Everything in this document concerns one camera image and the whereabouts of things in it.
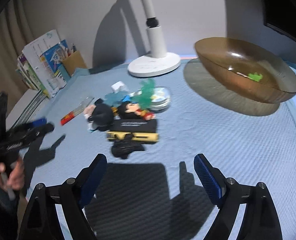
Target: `translucent amber bowl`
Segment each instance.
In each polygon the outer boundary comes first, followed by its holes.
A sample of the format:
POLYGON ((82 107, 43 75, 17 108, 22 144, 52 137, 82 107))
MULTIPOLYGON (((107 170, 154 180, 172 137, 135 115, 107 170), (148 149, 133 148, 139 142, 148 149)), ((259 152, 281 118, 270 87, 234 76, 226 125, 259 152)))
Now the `translucent amber bowl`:
POLYGON ((196 42, 195 50, 217 81, 246 98, 276 104, 296 95, 295 73, 280 57, 262 47, 213 37, 196 42))

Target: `wall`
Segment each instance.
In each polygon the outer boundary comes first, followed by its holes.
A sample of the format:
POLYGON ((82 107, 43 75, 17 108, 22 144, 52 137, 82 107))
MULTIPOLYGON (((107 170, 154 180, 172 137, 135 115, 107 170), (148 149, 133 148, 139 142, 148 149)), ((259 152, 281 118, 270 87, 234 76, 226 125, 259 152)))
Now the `wall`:
MULTIPOLYGON (((263 25, 261 0, 153 0, 168 50, 195 54, 197 40, 229 36, 296 62, 296 43, 263 25)), ((74 42, 88 67, 149 50, 140 0, 23 0, 35 37, 53 28, 74 42)))

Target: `curtain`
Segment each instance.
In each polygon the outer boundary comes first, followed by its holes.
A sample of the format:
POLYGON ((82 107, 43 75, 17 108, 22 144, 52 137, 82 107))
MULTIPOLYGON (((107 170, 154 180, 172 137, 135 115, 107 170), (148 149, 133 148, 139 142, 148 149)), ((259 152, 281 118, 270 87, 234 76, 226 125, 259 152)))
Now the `curtain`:
POLYGON ((8 113, 27 90, 15 70, 17 57, 33 40, 22 0, 10 0, 0 14, 0 92, 8 94, 8 113))

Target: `blue book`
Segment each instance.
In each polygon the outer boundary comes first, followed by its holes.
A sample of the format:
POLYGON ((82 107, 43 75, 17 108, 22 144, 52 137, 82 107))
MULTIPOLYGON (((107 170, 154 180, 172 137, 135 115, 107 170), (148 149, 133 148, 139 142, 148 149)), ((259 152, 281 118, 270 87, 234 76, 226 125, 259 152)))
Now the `blue book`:
POLYGON ((49 68, 53 71, 60 88, 63 88, 70 80, 70 76, 62 64, 62 61, 68 57, 68 52, 67 42, 63 40, 42 54, 49 68))

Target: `metal screw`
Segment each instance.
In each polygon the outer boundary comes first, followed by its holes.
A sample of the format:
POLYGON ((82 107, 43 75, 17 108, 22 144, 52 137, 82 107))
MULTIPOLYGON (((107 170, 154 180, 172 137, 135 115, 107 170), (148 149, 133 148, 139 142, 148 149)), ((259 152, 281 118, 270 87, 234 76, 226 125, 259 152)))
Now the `metal screw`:
POLYGON ((233 178, 227 178, 226 181, 231 185, 233 185, 236 182, 233 178))
POLYGON ((69 185, 74 184, 75 181, 76 180, 74 178, 69 178, 69 179, 67 179, 67 184, 69 184, 69 185))
POLYGON ((266 184, 264 182, 258 182, 257 185, 263 189, 266 188, 266 184))
POLYGON ((37 184, 36 188, 37 189, 42 189, 43 188, 43 184, 42 183, 37 184))

